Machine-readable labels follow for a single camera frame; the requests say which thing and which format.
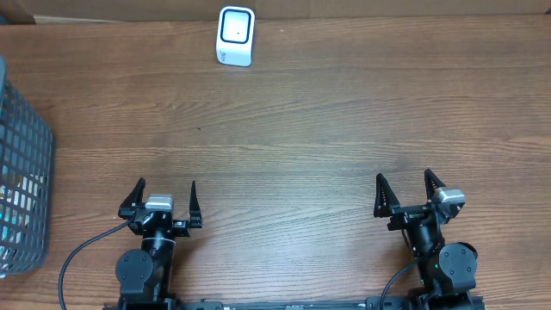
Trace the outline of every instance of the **white container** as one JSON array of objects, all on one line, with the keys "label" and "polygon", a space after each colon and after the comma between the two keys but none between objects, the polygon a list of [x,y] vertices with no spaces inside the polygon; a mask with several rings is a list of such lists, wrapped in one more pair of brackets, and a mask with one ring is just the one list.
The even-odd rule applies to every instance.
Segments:
[{"label": "white container", "polygon": [[224,65],[249,66],[255,14],[251,9],[227,6],[220,12],[216,57]]}]

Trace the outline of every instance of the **brown wooden tabletop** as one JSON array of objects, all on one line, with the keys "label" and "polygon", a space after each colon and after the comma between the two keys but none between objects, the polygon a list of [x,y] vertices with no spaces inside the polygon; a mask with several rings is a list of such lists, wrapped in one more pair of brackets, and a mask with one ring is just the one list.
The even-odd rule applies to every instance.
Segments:
[{"label": "brown wooden tabletop", "polygon": [[[466,193],[443,234],[478,250],[474,294],[551,307],[551,17],[260,21],[250,68],[217,62],[216,27],[0,27],[9,80],[57,138],[48,258],[0,281],[0,308],[58,309],[62,263],[121,223],[139,177],[184,218],[197,181],[204,225],[172,277],[186,301],[379,295],[412,255],[373,218],[375,175],[407,205],[427,167]],[[68,308],[116,302],[139,245],[125,229],[81,251]]]}]

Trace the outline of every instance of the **laundry basket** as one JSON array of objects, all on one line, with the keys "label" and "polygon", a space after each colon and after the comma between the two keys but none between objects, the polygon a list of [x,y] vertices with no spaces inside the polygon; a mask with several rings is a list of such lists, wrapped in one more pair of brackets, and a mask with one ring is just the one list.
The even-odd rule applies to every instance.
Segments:
[{"label": "laundry basket", "polygon": [[0,56],[0,277],[40,267],[49,237],[52,129],[6,79]]}]

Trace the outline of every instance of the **wooden table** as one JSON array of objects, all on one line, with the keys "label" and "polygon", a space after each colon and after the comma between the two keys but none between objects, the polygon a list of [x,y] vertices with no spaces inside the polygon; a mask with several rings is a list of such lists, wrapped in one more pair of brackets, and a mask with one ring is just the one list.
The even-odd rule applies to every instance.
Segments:
[{"label": "wooden table", "polygon": [[[119,225],[139,177],[204,227],[179,239],[186,301],[379,295],[410,262],[372,216],[375,175],[424,201],[427,167],[467,205],[443,227],[479,251],[489,309],[551,307],[551,18],[260,21],[253,66],[217,63],[216,22],[0,27],[9,79],[57,137],[51,248],[0,281],[2,309],[58,309],[71,250]],[[129,230],[72,261],[72,309],[115,302]],[[392,294],[418,285],[412,272]]]}]

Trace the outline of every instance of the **gray plastic basket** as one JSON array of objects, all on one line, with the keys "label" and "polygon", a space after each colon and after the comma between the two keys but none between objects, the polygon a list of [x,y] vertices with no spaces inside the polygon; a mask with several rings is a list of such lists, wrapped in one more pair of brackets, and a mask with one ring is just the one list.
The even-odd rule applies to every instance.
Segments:
[{"label": "gray plastic basket", "polygon": [[0,56],[0,277],[40,267],[49,237],[52,129],[6,80]]}]

